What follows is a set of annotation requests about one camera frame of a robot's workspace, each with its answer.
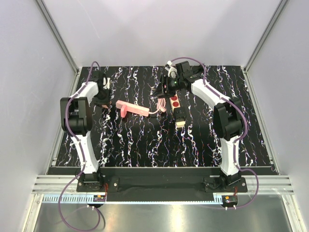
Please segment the black cube plug adapter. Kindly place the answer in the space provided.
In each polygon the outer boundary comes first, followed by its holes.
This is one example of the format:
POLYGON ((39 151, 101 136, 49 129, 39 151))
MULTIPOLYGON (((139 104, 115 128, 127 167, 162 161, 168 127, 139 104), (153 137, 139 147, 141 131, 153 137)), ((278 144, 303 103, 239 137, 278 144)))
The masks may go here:
POLYGON ((173 116, 174 116, 175 122, 185 122, 186 121, 186 111, 184 107, 174 108, 173 116))

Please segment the pink power strip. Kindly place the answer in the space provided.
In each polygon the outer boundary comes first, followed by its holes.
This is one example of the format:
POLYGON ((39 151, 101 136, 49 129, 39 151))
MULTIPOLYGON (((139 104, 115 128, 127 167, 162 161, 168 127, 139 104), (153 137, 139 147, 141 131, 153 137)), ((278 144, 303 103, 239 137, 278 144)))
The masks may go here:
POLYGON ((139 105, 131 104, 125 101, 118 100, 115 104, 117 109, 121 109, 122 105, 125 104, 127 106, 127 113, 133 113, 141 116, 149 116, 149 108, 142 107, 139 105))

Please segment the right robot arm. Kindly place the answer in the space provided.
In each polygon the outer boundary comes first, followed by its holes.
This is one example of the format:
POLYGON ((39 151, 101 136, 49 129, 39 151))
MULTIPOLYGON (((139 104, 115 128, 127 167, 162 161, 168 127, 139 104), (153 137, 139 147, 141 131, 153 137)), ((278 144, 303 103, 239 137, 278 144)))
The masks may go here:
POLYGON ((185 89, 202 99, 213 110, 213 129, 220 139, 222 161, 221 174, 212 185, 205 186, 216 190, 231 191, 241 179, 239 167, 239 141, 247 134, 247 122, 241 111, 240 101, 229 98, 206 81, 206 75, 190 67, 188 61, 165 65, 167 74, 160 77, 154 96, 158 99, 170 98, 177 91, 185 89))

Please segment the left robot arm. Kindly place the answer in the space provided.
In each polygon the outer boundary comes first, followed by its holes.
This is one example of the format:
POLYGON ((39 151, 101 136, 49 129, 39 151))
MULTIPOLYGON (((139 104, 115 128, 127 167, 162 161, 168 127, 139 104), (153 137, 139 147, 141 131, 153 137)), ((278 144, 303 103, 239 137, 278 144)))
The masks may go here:
POLYGON ((74 94, 60 99, 61 127, 73 141, 81 164, 76 175, 80 192, 100 191, 106 186, 91 142, 90 103, 101 108, 111 105, 110 78, 101 70, 90 71, 74 94))

